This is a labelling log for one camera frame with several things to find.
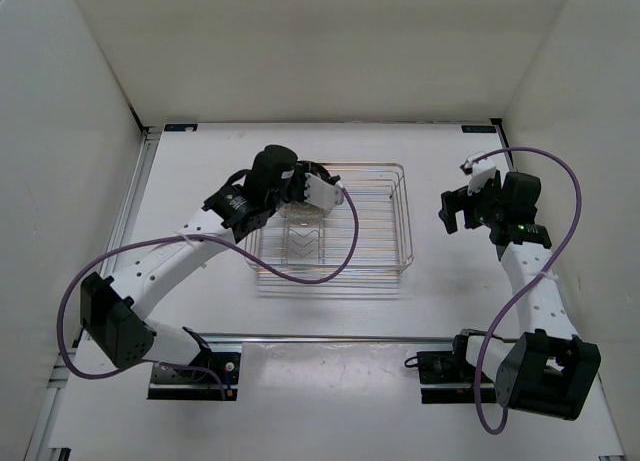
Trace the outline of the clear glass plate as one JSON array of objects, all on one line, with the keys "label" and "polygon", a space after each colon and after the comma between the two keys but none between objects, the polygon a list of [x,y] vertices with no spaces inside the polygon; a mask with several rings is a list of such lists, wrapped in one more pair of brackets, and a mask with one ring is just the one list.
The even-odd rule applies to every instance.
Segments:
[{"label": "clear glass plate", "polygon": [[325,217],[325,210],[308,203],[290,203],[279,211],[281,217],[294,227],[312,227],[319,225]]}]

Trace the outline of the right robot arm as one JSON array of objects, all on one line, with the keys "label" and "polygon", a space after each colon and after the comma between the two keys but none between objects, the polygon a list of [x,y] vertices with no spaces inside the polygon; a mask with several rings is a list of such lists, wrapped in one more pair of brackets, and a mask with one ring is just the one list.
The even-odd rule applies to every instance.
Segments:
[{"label": "right robot arm", "polygon": [[489,341],[466,330],[455,339],[449,368],[460,380],[494,385],[507,410],[567,421],[578,418],[601,362],[598,347],[579,338],[568,319],[557,282],[546,264],[553,256],[547,229],[536,223],[539,178],[502,175],[497,168],[467,168],[468,185],[441,196],[440,219],[457,231],[462,213],[468,229],[488,228],[499,262],[517,296],[519,338]]}]

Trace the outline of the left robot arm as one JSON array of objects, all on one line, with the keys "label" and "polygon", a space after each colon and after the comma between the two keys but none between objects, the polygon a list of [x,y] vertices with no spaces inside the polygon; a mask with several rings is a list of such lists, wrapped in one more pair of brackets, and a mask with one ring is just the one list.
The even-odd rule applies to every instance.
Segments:
[{"label": "left robot arm", "polygon": [[155,306],[208,260],[261,229],[282,206],[308,203],[330,211],[344,201],[340,179],[290,149],[268,145],[249,169],[239,170],[209,196],[177,233],[132,265],[81,283],[83,328],[119,368],[142,360],[174,364],[188,381],[206,376],[205,345],[186,328],[150,319]]}]

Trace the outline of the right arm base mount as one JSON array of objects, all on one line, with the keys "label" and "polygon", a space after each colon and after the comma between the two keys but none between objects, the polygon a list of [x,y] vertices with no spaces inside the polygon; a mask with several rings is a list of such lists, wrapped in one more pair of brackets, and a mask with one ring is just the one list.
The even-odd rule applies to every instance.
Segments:
[{"label": "right arm base mount", "polygon": [[423,405],[475,402],[475,367],[452,351],[418,351],[404,367],[417,371]]}]

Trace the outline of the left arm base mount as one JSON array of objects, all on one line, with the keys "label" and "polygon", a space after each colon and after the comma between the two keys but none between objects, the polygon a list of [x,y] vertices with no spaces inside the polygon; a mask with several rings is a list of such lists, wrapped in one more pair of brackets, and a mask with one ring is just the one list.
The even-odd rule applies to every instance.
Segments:
[{"label": "left arm base mount", "polygon": [[211,349],[212,353],[203,361],[207,372],[154,366],[147,398],[155,401],[236,401],[241,347],[212,345]]}]

